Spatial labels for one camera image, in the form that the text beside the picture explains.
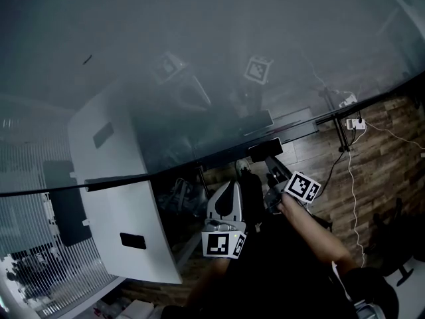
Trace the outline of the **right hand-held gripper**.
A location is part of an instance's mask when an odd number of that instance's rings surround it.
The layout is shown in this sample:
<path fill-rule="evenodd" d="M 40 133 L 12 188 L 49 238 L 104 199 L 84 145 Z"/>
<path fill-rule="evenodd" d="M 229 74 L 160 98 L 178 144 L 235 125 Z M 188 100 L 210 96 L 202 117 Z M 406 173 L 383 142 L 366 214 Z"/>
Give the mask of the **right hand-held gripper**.
<path fill-rule="evenodd" d="M 265 162 L 268 171 L 277 181 L 264 196 L 264 203 L 269 212 L 278 212 L 277 206 L 282 200 L 283 193 L 291 195 L 302 205 L 314 201 L 321 188 L 320 183 L 298 171 L 292 174 L 277 157 L 268 156 Z"/>

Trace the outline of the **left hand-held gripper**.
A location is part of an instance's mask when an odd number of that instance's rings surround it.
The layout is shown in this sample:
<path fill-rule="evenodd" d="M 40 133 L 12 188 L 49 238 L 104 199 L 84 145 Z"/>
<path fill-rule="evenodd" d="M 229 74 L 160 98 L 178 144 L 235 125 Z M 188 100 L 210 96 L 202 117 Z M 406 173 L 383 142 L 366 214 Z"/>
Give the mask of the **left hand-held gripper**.
<path fill-rule="evenodd" d="M 203 256 L 238 259 L 246 241 L 242 220 L 242 193 L 237 181 L 219 187 L 208 202 L 208 215 L 202 231 Z M 231 221 L 213 218 L 226 217 Z"/>

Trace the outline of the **person's left forearm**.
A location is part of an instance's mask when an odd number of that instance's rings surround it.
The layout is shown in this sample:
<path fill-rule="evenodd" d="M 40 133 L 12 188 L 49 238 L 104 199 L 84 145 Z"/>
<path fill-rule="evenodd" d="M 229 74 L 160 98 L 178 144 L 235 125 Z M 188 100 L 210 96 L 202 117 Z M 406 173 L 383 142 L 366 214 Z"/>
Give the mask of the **person's left forearm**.
<path fill-rule="evenodd" d="M 198 279 L 190 291 L 185 307 L 191 310 L 204 310 L 216 298 L 220 284 L 224 280 L 230 259 L 215 259 L 211 261 L 206 271 Z"/>

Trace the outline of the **person's right forearm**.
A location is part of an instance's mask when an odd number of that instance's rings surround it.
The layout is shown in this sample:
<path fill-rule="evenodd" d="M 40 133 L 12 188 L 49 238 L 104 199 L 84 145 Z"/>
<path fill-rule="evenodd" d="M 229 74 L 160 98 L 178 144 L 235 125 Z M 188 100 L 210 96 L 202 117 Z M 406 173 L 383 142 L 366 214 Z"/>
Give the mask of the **person's right forearm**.
<path fill-rule="evenodd" d="M 292 196 L 282 194 L 278 209 L 323 264 L 335 263 L 340 275 L 358 267 L 343 243 L 317 223 Z"/>

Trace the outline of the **large black-framed whiteboard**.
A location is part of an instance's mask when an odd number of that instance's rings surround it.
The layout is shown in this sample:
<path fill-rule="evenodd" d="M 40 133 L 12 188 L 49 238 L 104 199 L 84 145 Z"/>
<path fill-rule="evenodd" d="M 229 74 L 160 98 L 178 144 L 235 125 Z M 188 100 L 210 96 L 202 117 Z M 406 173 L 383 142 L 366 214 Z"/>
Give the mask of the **large black-framed whiteboard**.
<path fill-rule="evenodd" d="M 210 168 L 403 88 L 425 0 L 0 0 L 0 197 Z"/>

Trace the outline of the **dark grey bag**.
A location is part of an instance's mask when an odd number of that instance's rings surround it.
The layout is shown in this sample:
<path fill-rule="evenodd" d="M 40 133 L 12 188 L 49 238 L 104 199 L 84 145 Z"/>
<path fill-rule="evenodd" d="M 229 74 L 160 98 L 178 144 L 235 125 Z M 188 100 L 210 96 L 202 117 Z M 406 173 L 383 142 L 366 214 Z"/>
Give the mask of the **dark grey bag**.
<path fill-rule="evenodd" d="M 192 215 L 200 218 L 207 213 L 208 197 L 200 183 L 178 178 L 166 194 L 157 196 L 158 207 L 174 215 Z"/>

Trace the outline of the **person's dark clothing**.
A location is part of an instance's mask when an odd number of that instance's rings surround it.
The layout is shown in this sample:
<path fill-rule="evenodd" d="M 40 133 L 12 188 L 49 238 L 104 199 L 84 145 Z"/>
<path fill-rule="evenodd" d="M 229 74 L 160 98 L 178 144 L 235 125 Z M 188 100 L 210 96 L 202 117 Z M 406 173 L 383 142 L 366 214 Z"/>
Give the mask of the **person's dark clothing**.
<path fill-rule="evenodd" d="M 230 259 L 212 304 L 204 310 L 166 306 L 161 319 L 358 319 L 355 303 L 381 307 L 398 319 L 394 288 L 379 270 L 357 267 L 340 275 L 323 264 L 279 210 L 268 213 L 260 178 L 238 176 L 248 234 L 238 259 Z"/>

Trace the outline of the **white power strip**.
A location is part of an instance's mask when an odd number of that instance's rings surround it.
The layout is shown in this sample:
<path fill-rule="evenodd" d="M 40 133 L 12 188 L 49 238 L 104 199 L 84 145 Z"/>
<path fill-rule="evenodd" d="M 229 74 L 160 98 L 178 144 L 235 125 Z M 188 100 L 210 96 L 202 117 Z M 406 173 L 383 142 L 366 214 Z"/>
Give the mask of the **white power strip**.
<path fill-rule="evenodd" d="M 362 118 L 347 118 L 346 127 L 348 130 L 358 131 L 358 130 L 365 130 L 367 125 Z"/>

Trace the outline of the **black office chair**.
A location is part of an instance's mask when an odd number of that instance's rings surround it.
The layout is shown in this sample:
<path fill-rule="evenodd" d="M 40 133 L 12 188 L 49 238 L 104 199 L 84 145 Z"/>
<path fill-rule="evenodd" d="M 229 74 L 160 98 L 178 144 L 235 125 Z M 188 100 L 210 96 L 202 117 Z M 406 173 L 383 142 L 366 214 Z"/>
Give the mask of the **black office chair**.
<path fill-rule="evenodd" d="M 392 217 L 385 223 L 378 213 L 373 215 L 377 227 L 372 243 L 365 249 L 366 255 L 378 255 L 382 259 L 380 270 L 383 276 L 399 271 L 397 286 L 405 283 L 414 270 L 404 265 L 414 258 L 425 263 L 425 214 L 409 215 L 402 212 L 403 202 L 396 199 Z"/>

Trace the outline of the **white cardboard box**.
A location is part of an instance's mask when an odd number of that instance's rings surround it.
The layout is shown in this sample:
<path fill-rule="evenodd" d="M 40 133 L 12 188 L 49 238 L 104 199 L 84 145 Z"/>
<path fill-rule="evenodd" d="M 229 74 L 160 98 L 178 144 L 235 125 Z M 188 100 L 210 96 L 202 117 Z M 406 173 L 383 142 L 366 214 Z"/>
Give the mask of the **white cardboard box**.
<path fill-rule="evenodd" d="M 154 308 L 154 305 L 150 302 L 134 300 L 116 319 L 149 319 Z"/>

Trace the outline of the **black desk partition panel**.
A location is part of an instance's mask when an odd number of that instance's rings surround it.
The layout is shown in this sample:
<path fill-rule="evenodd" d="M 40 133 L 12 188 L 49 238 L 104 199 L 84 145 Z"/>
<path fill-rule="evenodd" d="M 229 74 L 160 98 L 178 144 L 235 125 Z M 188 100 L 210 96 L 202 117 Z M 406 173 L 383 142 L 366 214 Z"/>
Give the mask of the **black desk partition panel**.
<path fill-rule="evenodd" d="M 92 238 L 89 226 L 83 224 L 87 217 L 79 190 L 52 191 L 50 200 L 60 238 L 65 247 Z"/>

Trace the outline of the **grey waist-worn device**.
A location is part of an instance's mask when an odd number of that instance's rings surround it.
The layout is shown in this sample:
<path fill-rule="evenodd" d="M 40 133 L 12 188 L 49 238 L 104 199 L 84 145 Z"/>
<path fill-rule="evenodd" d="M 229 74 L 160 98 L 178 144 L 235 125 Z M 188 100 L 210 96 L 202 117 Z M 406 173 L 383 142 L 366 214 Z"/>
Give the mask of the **grey waist-worn device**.
<path fill-rule="evenodd" d="M 354 307 L 358 319 L 386 319 L 381 307 L 372 302 L 362 300 L 355 303 Z"/>

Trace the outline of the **striped frosted glass partition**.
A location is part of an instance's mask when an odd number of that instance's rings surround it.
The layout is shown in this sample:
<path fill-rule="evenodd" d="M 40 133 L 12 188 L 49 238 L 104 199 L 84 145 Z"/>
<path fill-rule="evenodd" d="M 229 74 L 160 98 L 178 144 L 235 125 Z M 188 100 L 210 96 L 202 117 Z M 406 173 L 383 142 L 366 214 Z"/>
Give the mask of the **striped frosted glass partition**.
<path fill-rule="evenodd" d="M 0 197 L 0 273 L 41 318 L 62 316 L 117 279 L 93 238 L 64 246 L 50 193 Z"/>

